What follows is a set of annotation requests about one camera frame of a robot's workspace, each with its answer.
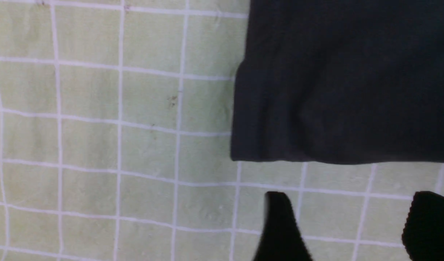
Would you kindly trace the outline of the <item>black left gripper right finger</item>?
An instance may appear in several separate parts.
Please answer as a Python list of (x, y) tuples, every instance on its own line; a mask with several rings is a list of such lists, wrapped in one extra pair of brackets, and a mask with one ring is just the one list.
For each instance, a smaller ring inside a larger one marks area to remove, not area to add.
[(414, 194), (402, 243), (412, 261), (444, 261), (444, 196), (431, 191)]

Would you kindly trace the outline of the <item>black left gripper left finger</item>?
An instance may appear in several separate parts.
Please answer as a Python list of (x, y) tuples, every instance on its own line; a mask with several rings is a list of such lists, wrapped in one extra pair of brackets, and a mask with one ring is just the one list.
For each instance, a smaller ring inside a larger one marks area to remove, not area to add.
[(265, 193), (264, 225), (253, 261), (311, 261), (292, 203), (284, 192)]

